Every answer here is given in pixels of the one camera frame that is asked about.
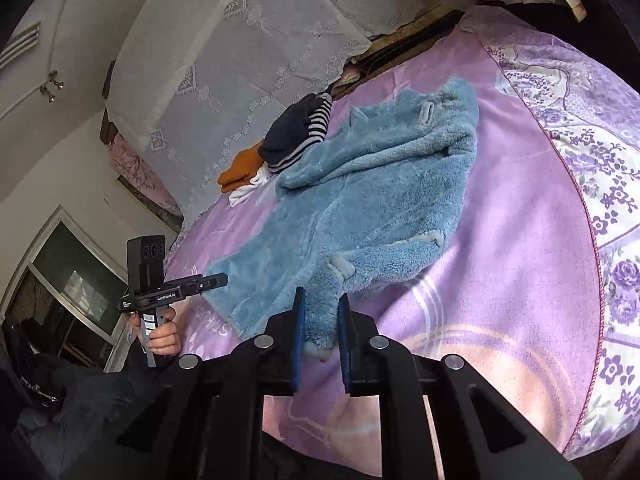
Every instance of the white lace curtain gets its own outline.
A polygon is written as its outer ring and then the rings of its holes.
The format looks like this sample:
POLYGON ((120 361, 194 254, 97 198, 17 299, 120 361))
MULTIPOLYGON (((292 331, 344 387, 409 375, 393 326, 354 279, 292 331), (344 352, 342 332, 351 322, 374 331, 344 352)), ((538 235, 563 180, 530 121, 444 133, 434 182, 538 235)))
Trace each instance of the white lace curtain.
POLYGON ((368 36, 432 5, 475 1, 148 0, 114 68, 110 119, 188 226, 219 196, 217 176, 235 154, 336 80, 368 36))

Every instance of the hand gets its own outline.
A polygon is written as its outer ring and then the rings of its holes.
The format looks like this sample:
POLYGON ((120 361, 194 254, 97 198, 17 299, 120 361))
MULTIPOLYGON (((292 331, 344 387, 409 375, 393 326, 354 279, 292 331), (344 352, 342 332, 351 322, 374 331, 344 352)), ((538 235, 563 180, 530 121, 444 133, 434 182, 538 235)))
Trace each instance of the hand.
MULTIPOLYGON (((155 330, 152 330, 149 334, 149 343, 146 345, 148 350, 151 350, 157 355, 176 355, 182 349, 180 342, 180 336, 178 336, 178 327, 173 322, 175 317, 175 310, 173 307, 168 307, 164 311, 162 317, 165 323, 155 330)), ((136 335, 140 336, 140 316, 137 312, 134 312, 129 317, 129 323, 132 325, 136 335)))

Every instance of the purple bedsheet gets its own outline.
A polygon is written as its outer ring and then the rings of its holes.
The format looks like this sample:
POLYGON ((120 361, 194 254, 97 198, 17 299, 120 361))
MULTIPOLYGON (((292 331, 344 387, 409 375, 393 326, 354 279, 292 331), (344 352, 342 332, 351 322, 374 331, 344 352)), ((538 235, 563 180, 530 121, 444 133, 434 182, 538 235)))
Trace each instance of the purple bedsheet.
MULTIPOLYGON (((352 106, 405 86, 428 93, 461 76, 480 108, 478 158, 462 220, 443 257, 414 280, 353 303, 380 333, 431 358, 464 356, 559 450, 580 423, 600 350, 598 263, 574 181, 530 110, 476 35, 456 28, 431 50, 334 103, 330 133, 352 106)), ((276 204, 272 180, 230 208, 222 196, 193 225, 168 279, 203 272, 254 236, 276 204)), ((182 315, 184 352, 238 343, 203 298, 182 315)), ((380 475, 376 399, 344 394, 335 353, 306 358, 300 392, 267 399, 264 428, 302 453, 380 475)))

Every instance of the blue fluffy jacket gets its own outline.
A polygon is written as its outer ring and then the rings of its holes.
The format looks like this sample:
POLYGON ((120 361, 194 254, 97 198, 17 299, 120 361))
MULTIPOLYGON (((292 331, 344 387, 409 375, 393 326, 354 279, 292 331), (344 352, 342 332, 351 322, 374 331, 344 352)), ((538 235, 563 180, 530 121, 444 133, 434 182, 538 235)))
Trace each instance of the blue fluffy jacket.
POLYGON ((244 339, 304 286, 305 338, 332 348, 341 295, 373 280, 404 282, 444 252, 476 158, 476 124, 476 94, 463 79, 355 108, 334 138, 280 175, 280 203, 260 234, 207 269, 229 280, 206 298, 244 339))

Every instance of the red stitched edge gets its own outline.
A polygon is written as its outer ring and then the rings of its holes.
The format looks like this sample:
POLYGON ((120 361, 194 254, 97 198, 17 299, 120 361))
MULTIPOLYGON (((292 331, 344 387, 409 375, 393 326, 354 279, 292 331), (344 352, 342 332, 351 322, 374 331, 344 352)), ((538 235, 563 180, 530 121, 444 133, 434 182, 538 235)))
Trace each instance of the red stitched edge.
POLYGON ((494 57, 484 47, 484 44, 482 44, 482 41, 480 41, 480 38, 478 37, 478 35, 476 33, 474 33, 474 32, 472 34, 476 38, 476 40, 478 41, 478 43, 480 44, 482 49, 489 56, 489 58, 498 67, 498 70, 500 70, 500 72, 502 73, 502 76, 509 82, 509 85, 511 86, 513 91, 516 93, 518 98, 522 101, 522 104, 524 104, 525 108, 529 111, 529 113, 531 114, 531 117, 533 117, 533 119, 536 121, 536 123, 538 124, 540 129, 545 134, 546 140, 548 140, 548 142, 553 147, 554 152, 556 153, 556 155, 558 156, 558 158, 562 162, 562 166, 564 167, 565 171, 568 173, 569 177, 571 178, 571 182, 574 183, 575 190, 578 193, 578 196, 580 197, 580 201, 582 202, 582 207, 584 208, 585 216, 587 217, 587 224, 589 225, 589 232, 591 234, 591 244, 593 246, 593 253, 594 253, 594 256, 595 256, 595 259, 596 259, 596 272, 598 273, 598 288, 600 289, 600 332, 598 334, 598 348, 597 348, 597 351, 596 351, 596 359, 595 359, 595 364, 594 364, 594 367, 593 367, 593 375, 591 377, 591 383, 589 384, 589 389, 587 390, 587 396, 584 399, 584 406, 582 407, 582 411, 580 412, 580 416, 578 417, 578 421, 577 421, 577 423, 575 425, 574 431, 572 432, 571 436, 569 437, 569 440, 567 441, 566 445, 562 449, 562 453, 566 453, 567 450, 571 447, 571 444, 574 442, 575 437, 578 434, 578 430, 580 429, 580 427, 582 425, 582 422, 584 420, 584 417, 585 417, 585 415, 587 413, 587 410, 589 409, 589 403, 591 402, 591 394, 593 393, 593 387, 595 386, 596 379, 598 377, 598 370, 600 369, 600 353, 602 352, 602 341, 604 340, 604 317, 605 317, 604 284, 602 283, 602 264, 600 263, 600 253, 598 252, 598 245, 596 243, 596 235, 595 235, 595 232, 593 230, 593 225, 591 224, 591 215, 589 214, 589 210, 587 208, 587 204, 584 201, 584 196, 582 195, 582 190, 579 187, 578 182, 574 177, 574 174, 571 172, 571 170, 567 166, 566 162, 564 161, 564 158, 562 158, 562 155, 560 155, 560 152, 558 152, 558 149, 556 148, 553 140, 551 139, 551 136, 547 134, 546 129, 544 128, 544 126, 542 126, 542 124, 540 124, 540 122, 535 117, 533 112, 527 106, 526 102, 524 102, 524 99, 521 97, 520 93, 515 89, 513 84, 511 84, 510 79, 502 71, 502 68, 500 67, 498 62, 494 59, 494 57))

